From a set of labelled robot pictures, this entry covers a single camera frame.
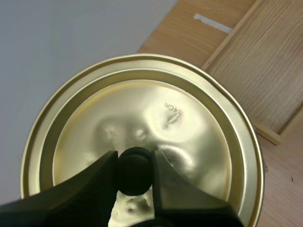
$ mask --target white background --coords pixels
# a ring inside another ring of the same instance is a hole
[[[0,0],[0,204],[16,200],[27,135],[81,69],[134,53],[176,0]]]

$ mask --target wood grain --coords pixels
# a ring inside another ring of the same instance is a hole
[[[221,53],[221,51],[226,47],[227,43],[232,39],[232,37],[238,32],[246,20],[251,16],[251,14],[256,10],[262,0],[256,0],[247,13],[242,17],[238,24],[234,27],[233,31],[223,40],[223,42],[217,47],[217,49],[212,53],[212,55],[207,59],[207,61],[202,66],[203,70],[207,70],[214,59]]]
[[[302,0],[263,0],[207,69],[277,133],[303,104],[302,18]]]
[[[202,67],[228,34],[194,19],[194,15],[234,27],[253,2],[179,0],[138,52],[165,54]]]
[[[251,8],[254,0],[183,0],[197,8],[197,13],[234,28]]]
[[[259,142],[268,167],[258,227],[301,227],[303,223],[303,121],[280,146]]]
[[[288,134],[291,133],[301,122],[303,122],[303,105],[289,120],[287,125],[281,130],[282,139],[287,138]]]

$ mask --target metal lid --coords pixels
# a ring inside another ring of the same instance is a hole
[[[67,81],[38,115],[24,150],[21,195],[59,184],[109,150],[161,150],[201,190],[255,226],[263,167],[253,127],[212,77],[184,61],[134,54],[96,63]],[[110,226],[153,217],[152,190],[118,193]]]

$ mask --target can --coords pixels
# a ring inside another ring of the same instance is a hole
[[[264,175],[253,126],[234,97],[176,58],[132,54],[98,62],[63,84],[28,136],[21,197],[79,173],[109,150],[162,151],[186,180],[228,201],[244,226],[260,215]],[[118,192],[109,226],[153,218],[152,189]]]

